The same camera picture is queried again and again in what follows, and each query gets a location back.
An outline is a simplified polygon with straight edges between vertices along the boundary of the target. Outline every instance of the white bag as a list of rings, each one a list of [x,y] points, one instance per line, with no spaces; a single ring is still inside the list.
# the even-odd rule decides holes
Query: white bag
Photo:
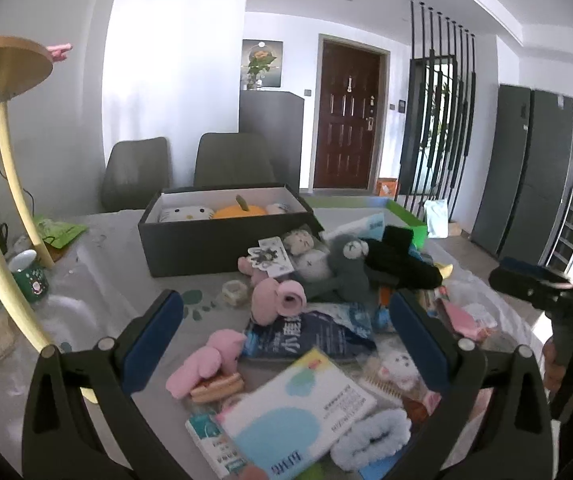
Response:
[[[446,200],[427,200],[424,203],[427,214],[429,238],[447,238],[449,236],[449,205]]]

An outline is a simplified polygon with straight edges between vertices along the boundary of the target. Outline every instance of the round wooden disc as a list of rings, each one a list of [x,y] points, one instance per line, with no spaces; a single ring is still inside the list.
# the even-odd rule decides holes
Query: round wooden disc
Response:
[[[0,103],[39,85],[53,71],[51,53],[39,43],[0,36]]]

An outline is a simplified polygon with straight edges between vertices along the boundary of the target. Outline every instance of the green plastic bag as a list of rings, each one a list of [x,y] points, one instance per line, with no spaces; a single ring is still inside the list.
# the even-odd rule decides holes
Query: green plastic bag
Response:
[[[86,225],[69,224],[68,222],[56,222],[43,216],[36,217],[38,233],[44,243],[56,249],[62,249],[73,242],[88,228]]]

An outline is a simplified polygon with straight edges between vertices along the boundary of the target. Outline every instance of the gray chair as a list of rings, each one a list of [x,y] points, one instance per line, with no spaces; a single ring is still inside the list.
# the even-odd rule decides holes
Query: gray chair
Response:
[[[256,134],[204,134],[194,186],[243,186],[275,182],[268,147]]]
[[[111,150],[100,200],[108,212],[145,209],[169,187],[169,146],[165,137],[123,140]]]

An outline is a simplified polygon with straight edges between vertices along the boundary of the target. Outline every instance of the brown wooden door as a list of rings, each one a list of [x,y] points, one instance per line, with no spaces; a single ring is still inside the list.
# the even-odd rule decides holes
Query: brown wooden door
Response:
[[[379,77],[378,54],[324,43],[313,187],[369,186]]]

